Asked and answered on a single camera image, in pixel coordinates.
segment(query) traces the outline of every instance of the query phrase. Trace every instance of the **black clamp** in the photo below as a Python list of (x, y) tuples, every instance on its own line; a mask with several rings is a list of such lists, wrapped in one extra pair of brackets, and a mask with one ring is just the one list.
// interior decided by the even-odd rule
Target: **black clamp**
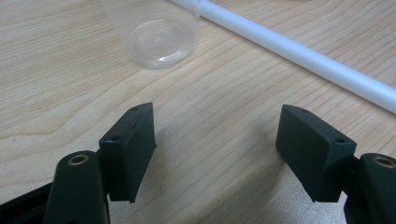
[(353, 156), (356, 143), (311, 112), (283, 105), (276, 149), (313, 202), (347, 196), (347, 223), (396, 223), (396, 160)]
[(0, 206), (1, 223), (110, 223), (106, 196), (134, 202), (156, 147), (152, 104), (129, 109), (100, 149), (58, 162), (51, 184)]

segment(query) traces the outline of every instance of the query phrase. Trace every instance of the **clear plastic cup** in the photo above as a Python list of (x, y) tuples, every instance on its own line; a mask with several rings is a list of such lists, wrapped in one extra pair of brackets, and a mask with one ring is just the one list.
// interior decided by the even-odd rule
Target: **clear plastic cup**
[(101, 0), (128, 55), (147, 68), (167, 68), (197, 44), (201, 0)]

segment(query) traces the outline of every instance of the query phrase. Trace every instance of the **wooden table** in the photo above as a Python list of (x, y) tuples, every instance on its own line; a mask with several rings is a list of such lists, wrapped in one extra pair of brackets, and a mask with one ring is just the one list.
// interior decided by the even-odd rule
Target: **wooden table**
[[(213, 1), (396, 84), (396, 2)], [(56, 163), (130, 107), (154, 103), (157, 149), (113, 223), (344, 223), (312, 203), (275, 149), (283, 104), (396, 157), (395, 115), (206, 19), (171, 69), (132, 63), (99, 0), (0, 1), (0, 203), (49, 183)]]

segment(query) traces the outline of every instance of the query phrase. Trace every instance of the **clamp jaw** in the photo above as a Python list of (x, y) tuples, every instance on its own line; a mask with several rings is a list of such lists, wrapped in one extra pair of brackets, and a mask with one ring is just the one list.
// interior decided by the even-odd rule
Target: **clamp jaw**
[(347, 196), (347, 223), (396, 223), (396, 160), (353, 156), (356, 143), (311, 112), (283, 105), (276, 149), (313, 202)]
[(0, 206), (2, 223), (110, 223), (106, 196), (134, 202), (156, 147), (152, 103), (129, 109), (99, 141), (58, 162), (53, 182)]

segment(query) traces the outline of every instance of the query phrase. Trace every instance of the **white plastic rod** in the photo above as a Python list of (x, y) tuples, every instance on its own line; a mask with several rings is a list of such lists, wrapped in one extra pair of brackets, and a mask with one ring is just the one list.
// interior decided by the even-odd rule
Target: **white plastic rod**
[(391, 86), (209, 1), (201, 1), (201, 15), (396, 114)]

